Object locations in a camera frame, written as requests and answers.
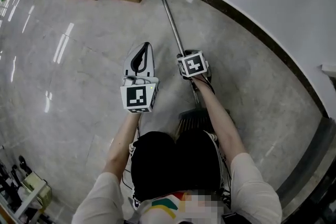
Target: forearm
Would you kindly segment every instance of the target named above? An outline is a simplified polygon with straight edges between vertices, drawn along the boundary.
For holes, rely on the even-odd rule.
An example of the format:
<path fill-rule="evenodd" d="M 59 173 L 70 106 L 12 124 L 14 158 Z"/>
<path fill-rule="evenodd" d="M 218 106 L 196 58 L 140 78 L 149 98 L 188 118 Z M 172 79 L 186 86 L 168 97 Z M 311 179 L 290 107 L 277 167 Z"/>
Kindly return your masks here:
<path fill-rule="evenodd" d="M 194 81 L 203 96 L 219 144 L 231 164 L 236 155 L 246 152 L 236 126 L 211 89 L 199 80 Z"/>
<path fill-rule="evenodd" d="M 140 113 L 129 113 L 120 126 L 108 152 L 103 172 L 115 174 L 121 181 L 129 158 L 129 145 L 133 143 L 139 123 Z"/>

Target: broom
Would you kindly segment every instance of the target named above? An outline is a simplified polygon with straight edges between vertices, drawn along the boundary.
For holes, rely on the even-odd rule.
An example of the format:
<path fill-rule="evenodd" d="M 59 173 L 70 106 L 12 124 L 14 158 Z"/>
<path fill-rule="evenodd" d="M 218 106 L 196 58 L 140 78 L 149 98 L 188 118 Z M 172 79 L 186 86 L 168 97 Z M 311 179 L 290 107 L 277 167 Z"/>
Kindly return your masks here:
<path fill-rule="evenodd" d="M 182 56 L 192 54 L 193 52 L 195 52 L 195 50 L 185 51 L 183 49 L 179 34 L 178 34 L 176 26 L 175 26 L 174 19 L 173 19 L 172 14 L 169 10 L 169 7 L 168 7 L 167 0 L 162 0 L 162 3 L 163 3 L 164 8 L 167 12 L 169 22 L 172 26 L 172 29 L 173 29 L 173 32 L 174 32 L 174 35 L 175 35 L 175 39 L 176 39 L 177 45 L 178 45 L 179 50 L 180 50 L 180 54 L 177 55 L 177 57 L 179 58 L 179 57 L 182 57 Z M 206 108 L 202 107 L 202 105 L 200 103 L 200 100 L 198 98 L 198 95 L 197 95 L 197 92 L 196 92 L 197 87 L 196 87 L 195 83 L 190 79 L 189 79 L 189 83 L 190 83 L 190 86 L 191 86 L 191 89 L 192 89 L 192 92 L 193 92 L 193 95 L 194 95 L 196 108 L 194 108 L 192 110 L 182 112 L 181 114 L 179 114 L 178 119 L 180 120 L 180 123 L 178 125 L 177 130 L 176 130 L 176 137 L 179 137 L 179 135 L 181 133 L 183 133 L 185 131 L 188 131 L 188 130 L 192 130 L 192 129 L 201 129 L 201 130 L 204 130 L 204 131 L 209 132 L 209 133 L 214 132 L 214 128 L 211 124 L 209 113 L 208 113 Z"/>

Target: white t-shirt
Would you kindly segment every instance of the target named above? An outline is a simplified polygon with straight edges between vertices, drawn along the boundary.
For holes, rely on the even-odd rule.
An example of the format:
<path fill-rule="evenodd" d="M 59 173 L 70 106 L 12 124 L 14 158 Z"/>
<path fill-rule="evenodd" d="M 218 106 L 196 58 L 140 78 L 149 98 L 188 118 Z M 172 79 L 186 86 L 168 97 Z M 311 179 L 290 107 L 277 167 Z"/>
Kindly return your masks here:
<path fill-rule="evenodd" d="M 231 163 L 231 210 L 216 198 L 198 191 L 179 191 L 147 200 L 134 211 L 131 223 L 194 224 L 224 223 L 223 214 L 235 212 L 252 224 L 281 223 L 278 195 L 264 182 L 252 158 L 238 154 Z M 116 175 L 102 173 L 78 207 L 72 224 L 115 224 L 124 222 L 120 183 Z"/>

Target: black shorts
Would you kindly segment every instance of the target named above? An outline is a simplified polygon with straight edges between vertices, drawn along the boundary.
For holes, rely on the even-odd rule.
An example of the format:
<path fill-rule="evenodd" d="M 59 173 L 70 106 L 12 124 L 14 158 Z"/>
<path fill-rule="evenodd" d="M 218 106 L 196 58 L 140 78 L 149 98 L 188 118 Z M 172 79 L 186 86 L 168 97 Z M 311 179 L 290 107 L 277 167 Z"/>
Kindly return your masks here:
<path fill-rule="evenodd" d="M 130 145 L 133 197 L 139 201 L 181 190 L 217 191 L 223 163 L 217 137 L 202 130 L 180 135 L 149 132 Z"/>

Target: marble floor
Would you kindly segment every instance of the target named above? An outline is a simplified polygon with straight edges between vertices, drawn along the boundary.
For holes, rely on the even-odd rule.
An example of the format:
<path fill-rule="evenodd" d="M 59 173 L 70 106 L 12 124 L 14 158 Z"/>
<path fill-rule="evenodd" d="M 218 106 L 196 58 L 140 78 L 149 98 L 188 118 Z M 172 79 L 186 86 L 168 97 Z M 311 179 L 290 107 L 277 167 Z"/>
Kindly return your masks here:
<path fill-rule="evenodd" d="M 167 1 L 185 49 L 203 50 L 218 98 L 277 189 L 309 145 L 318 108 L 250 32 L 200 0 Z M 161 0 L 5 0 L 0 15 L 0 143 L 10 162 L 23 155 L 48 182 L 49 214 L 67 223 L 126 115 L 119 86 L 133 45 L 152 44 L 161 80 L 141 133 L 173 132 L 178 113 L 193 107 L 175 64 L 174 35 Z M 132 184 L 129 175 L 125 179 Z"/>

